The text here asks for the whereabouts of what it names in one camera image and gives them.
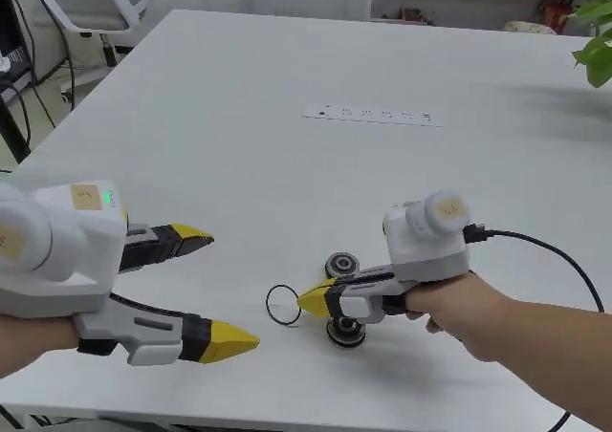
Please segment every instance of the office chair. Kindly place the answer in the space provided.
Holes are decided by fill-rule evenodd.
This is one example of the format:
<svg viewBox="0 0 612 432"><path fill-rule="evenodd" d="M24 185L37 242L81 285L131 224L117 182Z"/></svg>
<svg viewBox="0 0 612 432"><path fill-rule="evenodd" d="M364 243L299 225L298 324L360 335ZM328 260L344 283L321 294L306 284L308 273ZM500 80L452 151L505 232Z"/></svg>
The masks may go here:
<svg viewBox="0 0 612 432"><path fill-rule="evenodd" d="M132 32L138 26L146 12L150 0L45 0L49 9L68 32L77 32L83 36L99 35L102 42L106 64L81 71L75 78L75 87L97 82L105 78L115 66L117 57L108 40L110 34ZM44 24L50 24L43 18ZM61 94L66 102L75 95L71 92L70 83L61 85Z"/></svg>

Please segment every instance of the hand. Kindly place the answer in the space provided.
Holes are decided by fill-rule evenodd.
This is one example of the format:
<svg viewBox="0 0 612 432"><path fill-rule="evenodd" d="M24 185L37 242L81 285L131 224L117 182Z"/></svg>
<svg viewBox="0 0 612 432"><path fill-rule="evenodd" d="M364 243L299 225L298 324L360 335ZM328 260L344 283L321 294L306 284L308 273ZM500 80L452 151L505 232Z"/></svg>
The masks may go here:
<svg viewBox="0 0 612 432"><path fill-rule="evenodd" d="M77 345L77 330L68 317L18 319L0 315L0 378L30 365L48 351Z"/></svg>
<svg viewBox="0 0 612 432"><path fill-rule="evenodd" d="M492 336L499 330L513 300L473 272L453 279L417 286L405 297L407 316L429 315L431 334L447 332L476 358L492 361Z"/></svg>

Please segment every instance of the white table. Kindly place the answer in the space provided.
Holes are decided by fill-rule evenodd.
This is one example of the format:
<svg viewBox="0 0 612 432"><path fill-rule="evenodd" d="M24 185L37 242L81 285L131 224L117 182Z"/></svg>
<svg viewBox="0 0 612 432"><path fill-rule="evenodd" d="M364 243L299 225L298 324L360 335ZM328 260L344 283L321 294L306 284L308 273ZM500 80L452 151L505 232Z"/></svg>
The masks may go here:
<svg viewBox="0 0 612 432"><path fill-rule="evenodd" d="M115 179L133 221L180 221L216 243L120 278L117 292L261 337L212 365L132 368L44 356L0 383L41 413L306 430L543 431L559 410L445 335L401 317L341 351L309 316L263 309L278 282L316 283L337 250L387 261L393 204L455 188L475 221L566 249L612 304L612 94L570 52L583 40L174 11L14 175L31 187ZM319 102L429 111L443 128L303 118ZM473 267L526 300L591 308L551 254L493 240ZM570 431L592 430L578 420Z"/></svg>

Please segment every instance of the plant leaf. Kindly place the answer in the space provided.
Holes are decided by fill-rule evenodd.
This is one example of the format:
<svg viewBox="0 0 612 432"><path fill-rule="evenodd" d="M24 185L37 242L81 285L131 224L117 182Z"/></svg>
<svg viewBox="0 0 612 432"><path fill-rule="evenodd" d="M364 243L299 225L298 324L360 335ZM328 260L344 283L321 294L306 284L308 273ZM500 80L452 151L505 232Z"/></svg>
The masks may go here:
<svg viewBox="0 0 612 432"><path fill-rule="evenodd" d="M576 62L578 62L578 64L588 65L593 62L593 58L597 57L599 52L605 52L606 49L612 52L612 49L605 43L609 38L610 37L603 35L592 38L587 42L582 50L572 53L574 55L574 59Z"/></svg>
<svg viewBox="0 0 612 432"><path fill-rule="evenodd" d="M612 57L605 64L586 66L586 79L595 88L601 87L610 78L612 78Z"/></svg>
<svg viewBox="0 0 612 432"><path fill-rule="evenodd" d="M594 21L607 14L612 14L612 0L596 0L579 7L573 16L585 21Z"/></svg>
<svg viewBox="0 0 612 432"><path fill-rule="evenodd" d="M612 23L612 13L605 14L604 16L600 16L599 18L595 18L593 21L590 21L589 27L597 28L598 26L603 26L610 23Z"/></svg>

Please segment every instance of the power strip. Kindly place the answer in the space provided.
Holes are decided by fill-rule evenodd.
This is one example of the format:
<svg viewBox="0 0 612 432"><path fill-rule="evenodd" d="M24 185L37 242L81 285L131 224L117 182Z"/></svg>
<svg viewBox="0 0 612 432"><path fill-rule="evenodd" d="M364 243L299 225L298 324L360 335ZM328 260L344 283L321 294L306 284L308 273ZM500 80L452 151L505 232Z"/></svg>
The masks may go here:
<svg viewBox="0 0 612 432"><path fill-rule="evenodd" d="M442 126L437 119L427 112L379 109L375 107L355 107L337 104L322 104L308 107L304 110L302 115L309 119L342 119L346 121L366 121L370 123Z"/></svg>

